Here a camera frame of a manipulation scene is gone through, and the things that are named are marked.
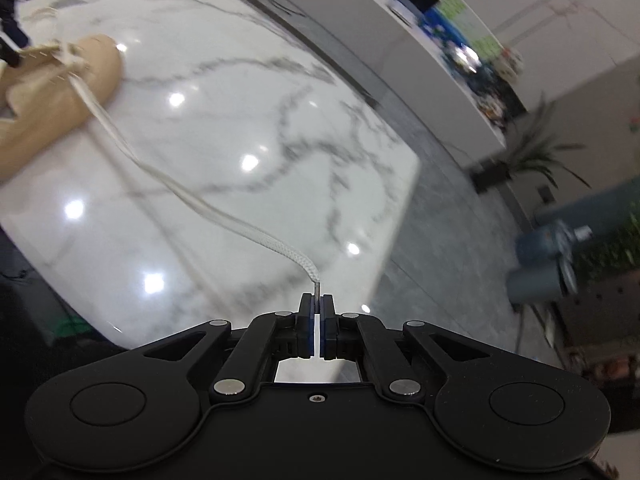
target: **marble table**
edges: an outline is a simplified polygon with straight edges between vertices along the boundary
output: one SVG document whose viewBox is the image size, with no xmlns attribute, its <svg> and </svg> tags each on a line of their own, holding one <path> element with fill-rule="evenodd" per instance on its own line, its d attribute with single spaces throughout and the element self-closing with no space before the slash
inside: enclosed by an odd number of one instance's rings
<svg viewBox="0 0 640 480">
<path fill-rule="evenodd" d="M 338 76 L 242 0 L 31 0 L 63 37 L 116 39 L 107 110 L 136 153 L 305 252 L 338 312 L 373 293 L 418 173 Z M 36 39 L 50 23 L 25 21 Z M 294 263 L 186 208 L 91 121 L 0 187 L 0 224 L 108 339 L 133 348 L 205 320 L 296 310 Z"/>
</svg>

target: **tan shoe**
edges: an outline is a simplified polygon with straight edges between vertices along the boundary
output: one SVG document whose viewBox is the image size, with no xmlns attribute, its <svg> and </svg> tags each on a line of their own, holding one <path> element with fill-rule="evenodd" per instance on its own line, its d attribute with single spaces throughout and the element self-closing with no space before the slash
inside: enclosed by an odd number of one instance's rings
<svg viewBox="0 0 640 480">
<path fill-rule="evenodd" d="M 69 73 L 78 74 L 101 104 L 118 87 L 122 58 L 111 38 L 98 34 L 69 47 L 76 56 L 70 65 L 54 56 L 60 45 L 49 44 L 22 50 L 21 65 L 4 68 L 0 106 L 7 105 L 15 117 L 0 119 L 0 182 L 91 115 L 71 86 Z"/>
</svg>

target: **wall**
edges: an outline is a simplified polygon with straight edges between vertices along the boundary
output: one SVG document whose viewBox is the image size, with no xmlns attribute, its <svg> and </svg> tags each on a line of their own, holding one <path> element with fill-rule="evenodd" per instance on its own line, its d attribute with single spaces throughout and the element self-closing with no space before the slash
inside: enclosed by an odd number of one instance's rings
<svg viewBox="0 0 640 480">
<path fill-rule="evenodd" d="M 557 98 L 640 54 L 640 0 L 465 0 L 521 52 L 514 87 L 527 108 Z"/>
<path fill-rule="evenodd" d="M 618 468 L 620 480 L 640 478 L 640 431 L 609 435 L 596 457 L 596 462 L 609 462 Z"/>
<path fill-rule="evenodd" d="M 548 133 L 558 142 L 581 142 L 586 149 L 561 153 L 558 158 L 591 184 L 589 190 L 570 174 L 556 171 L 559 189 L 552 189 L 556 205 L 616 186 L 640 174 L 640 132 L 629 129 L 630 118 L 640 116 L 640 56 L 586 83 L 556 101 Z M 519 129 L 530 117 L 522 118 Z M 514 131 L 507 135 L 508 149 L 518 142 Z M 548 181 L 536 173 L 514 178 L 511 189 L 529 216 L 540 204 L 536 188 Z"/>
</svg>

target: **shoelace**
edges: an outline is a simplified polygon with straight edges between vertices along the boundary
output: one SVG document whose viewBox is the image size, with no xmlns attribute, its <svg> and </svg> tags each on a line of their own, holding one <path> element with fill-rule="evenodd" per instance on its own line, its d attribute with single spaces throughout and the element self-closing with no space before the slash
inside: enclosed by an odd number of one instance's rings
<svg viewBox="0 0 640 480">
<path fill-rule="evenodd" d="M 60 38 L 62 35 L 60 34 L 60 25 L 57 19 L 57 10 L 51 7 L 45 7 L 43 9 L 36 10 L 29 18 L 40 16 L 50 16 L 56 20 L 54 38 Z M 61 45 L 62 56 L 59 58 L 60 61 L 62 63 L 65 63 L 67 66 L 72 64 L 76 60 L 76 57 L 71 54 L 68 43 L 62 40 L 57 41 Z M 187 187 L 180 184 L 180 182 L 166 174 L 164 171 L 161 171 L 158 168 L 155 168 L 152 165 L 149 165 L 146 162 L 140 160 L 133 149 L 129 146 L 126 138 L 122 135 L 121 131 L 108 115 L 107 111 L 98 102 L 98 99 L 96 99 L 94 94 L 91 92 L 91 89 L 87 86 L 84 80 L 75 73 L 70 73 L 68 75 L 68 81 L 71 83 L 71 86 L 74 88 L 76 93 L 84 101 L 84 104 L 89 109 L 89 111 L 94 115 L 96 119 L 98 119 L 98 122 L 111 137 L 111 140 L 116 145 L 116 147 L 131 162 L 133 162 L 137 167 L 140 168 L 140 170 L 144 171 L 154 180 L 163 184 L 169 191 L 177 196 L 178 199 L 181 200 L 181 202 L 183 202 L 191 210 L 195 211 L 198 215 L 202 216 L 210 222 L 219 225 L 222 228 L 225 228 L 228 231 L 236 233 L 241 237 L 247 238 L 248 240 L 262 245 L 263 247 L 270 249 L 271 251 L 281 254 L 282 256 L 288 258 L 292 262 L 302 267 L 306 274 L 309 276 L 309 279 L 311 279 L 311 281 L 314 283 L 314 296 L 316 298 L 316 304 L 318 304 L 320 300 L 320 273 L 318 272 L 318 268 L 314 265 L 313 261 L 308 256 L 306 256 L 306 254 L 283 242 L 282 240 L 279 240 L 275 236 L 270 235 L 268 232 L 265 232 L 262 229 L 257 228 L 256 226 L 251 225 L 239 218 L 236 218 L 233 215 L 220 211 L 220 209 L 213 207 L 201 196 L 197 195 Z"/>
</svg>

